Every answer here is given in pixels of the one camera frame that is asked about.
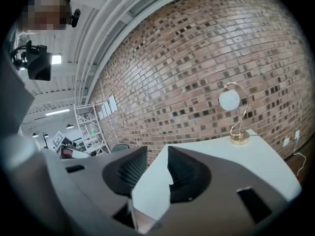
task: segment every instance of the person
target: person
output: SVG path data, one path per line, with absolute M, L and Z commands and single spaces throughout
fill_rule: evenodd
M 18 47 L 21 34 L 41 30 L 64 30 L 71 19 L 70 0 L 30 0 L 11 27 L 4 48 L 11 52 Z

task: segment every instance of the white pipe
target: white pipe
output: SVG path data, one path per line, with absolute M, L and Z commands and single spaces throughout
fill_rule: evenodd
M 93 61 L 92 60 L 90 60 L 90 58 L 91 58 L 91 55 L 92 55 L 92 53 L 93 53 L 93 46 L 96 46 L 97 45 L 97 42 L 101 39 L 101 36 L 102 36 L 102 34 L 105 32 L 105 30 L 106 30 L 106 27 L 108 27 L 108 25 L 109 25 L 109 23 L 111 22 L 111 20 L 113 19 L 113 17 L 115 17 L 116 15 L 117 15 L 117 13 L 120 11 L 120 9 L 121 8 L 124 8 L 124 5 L 126 4 L 126 3 L 128 3 L 129 2 L 129 0 L 122 0 L 120 3 L 119 3 L 119 5 L 110 13 L 110 15 L 106 18 L 106 20 L 105 20 L 105 22 L 103 23 L 103 25 L 102 25 L 102 27 L 101 27 L 101 29 L 98 31 L 98 33 L 97 33 L 97 35 L 96 35 L 96 37 L 95 37 L 95 39 L 93 40 L 93 43 L 92 43 L 92 45 L 91 45 L 91 48 L 90 48 L 90 51 L 89 51 L 89 53 L 88 53 L 88 56 L 87 56 L 87 58 L 86 58 L 86 62 L 85 62 L 85 65 L 84 65 L 84 67 L 83 67 L 83 72 L 82 72 L 82 75 L 81 75 L 81 81 L 84 81 L 84 85 L 86 84 L 86 76 L 85 76 L 85 78 L 84 78 L 84 75 L 85 75 L 85 73 L 86 73 L 86 69 L 87 69 L 87 67 L 88 67 L 88 64 L 89 64 L 89 62 L 90 62 L 90 65 L 91 65 L 91 63 L 93 63 Z M 81 93 L 81 90 L 82 90 L 82 88 L 79 88 L 79 101 L 81 102 L 82 101 L 82 93 Z
M 84 78 L 84 80 L 83 80 L 83 81 L 84 81 L 83 88 L 86 86 L 86 81 L 87 81 L 88 74 L 89 74 L 90 69 L 91 69 L 91 64 L 93 64 L 93 62 L 94 62 L 94 60 L 95 60 L 95 58 L 96 58 L 96 56 L 97 56 L 97 54 L 98 54 L 98 52 L 99 52 L 101 46 L 104 44 L 105 40 L 107 39 L 107 37 L 108 37 L 107 34 L 108 34 L 109 32 L 111 32 L 111 30 L 116 26 L 116 24 L 120 21 L 120 19 L 121 19 L 132 7 L 134 7 L 139 1 L 141 1 L 141 0 L 135 0 L 134 2 L 132 2 L 132 3 L 124 10 L 124 12 L 120 14 L 120 16 L 119 16 L 119 17 L 115 20 L 115 22 L 110 26 L 110 28 L 106 31 L 105 36 L 103 37 L 101 43 L 98 45 L 98 48 L 97 48 L 96 52 L 94 52 L 94 56 L 93 56 L 92 60 L 90 61 L 90 65 L 89 65 L 88 71 L 87 71 L 87 73 L 86 73 L 86 75 L 85 75 L 85 78 Z M 82 102 L 82 96 L 83 96 L 83 90 L 82 90 L 82 93 L 79 94 L 79 101 L 80 101 L 80 102 Z
M 104 3 L 103 7 L 101 8 L 101 10 L 96 15 L 96 18 L 93 20 L 93 22 L 92 22 L 92 24 L 90 26 L 90 29 L 89 29 L 89 31 L 88 31 L 88 33 L 87 33 L 87 35 L 86 35 L 86 37 L 85 37 L 85 39 L 83 41 L 83 45 L 82 45 L 82 48 L 81 48 L 81 51 L 80 51 L 79 60 L 78 60 L 77 70 L 76 70 L 76 73 L 75 73 L 75 81 L 76 82 L 78 81 L 80 65 L 81 65 L 81 62 L 82 62 L 83 54 L 85 53 L 87 42 L 90 40 L 92 32 L 94 32 L 95 27 L 98 25 L 99 20 L 103 16 L 103 13 L 106 11 L 107 5 L 109 3 L 111 3 L 111 2 L 112 2 L 112 0 L 107 0 Z M 76 102 L 76 89 L 77 89 L 77 87 L 76 87 L 76 83 L 75 83 L 74 84 L 74 103 Z
M 152 13 L 154 13 L 155 11 L 157 11 L 158 9 L 160 9 L 161 7 L 163 7 L 164 5 L 172 2 L 174 0 L 158 0 L 155 1 L 153 4 L 151 4 L 150 6 L 148 6 L 145 10 L 143 10 L 141 13 L 139 13 L 139 15 L 137 17 L 135 17 L 122 31 L 121 33 L 116 37 L 116 39 L 114 40 L 114 42 L 111 44 L 111 46 L 109 47 L 109 49 L 107 50 L 106 54 L 104 55 L 101 63 L 98 66 L 98 69 L 96 71 L 96 73 L 94 74 L 94 77 L 92 79 L 90 88 L 89 88 L 89 92 L 87 95 L 87 98 L 85 100 L 85 104 L 88 103 L 90 96 L 92 94 L 93 88 L 97 82 L 97 79 L 101 73 L 101 71 L 103 70 L 103 68 L 105 67 L 105 64 L 108 62 L 108 60 L 110 59 L 110 57 L 112 56 L 112 54 L 115 52 L 115 50 L 118 48 L 118 46 L 121 44 L 121 42 L 128 36 L 128 34 L 134 29 L 136 28 L 139 23 L 141 23 L 144 19 L 146 19 L 148 16 L 150 16 Z

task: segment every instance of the brick wall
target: brick wall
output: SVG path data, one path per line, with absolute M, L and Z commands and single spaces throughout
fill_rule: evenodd
M 224 83 L 239 82 L 250 103 L 243 126 L 286 157 L 296 130 L 297 148 L 314 131 L 313 65 L 279 0 L 176 0 L 123 41 L 90 101 L 114 94 L 118 111 L 101 121 L 109 146 L 147 145 L 152 162 L 165 144 L 228 135 L 240 113 L 224 111 L 218 97 Z

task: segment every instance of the metal shelving unit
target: metal shelving unit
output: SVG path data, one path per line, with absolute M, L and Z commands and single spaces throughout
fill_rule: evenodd
M 82 132 L 82 139 L 86 151 L 88 153 L 96 151 L 96 155 L 100 152 L 111 153 L 100 128 L 95 105 L 74 105 L 74 112 L 78 127 Z

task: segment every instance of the power outlet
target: power outlet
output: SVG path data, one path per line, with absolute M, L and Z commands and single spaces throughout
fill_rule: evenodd
M 297 140 L 300 138 L 300 130 L 296 130 L 295 131 L 295 136 L 294 136 L 294 139 Z
M 287 137 L 285 138 L 285 140 L 283 141 L 283 147 L 287 146 L 289 144 L 290 138 Z

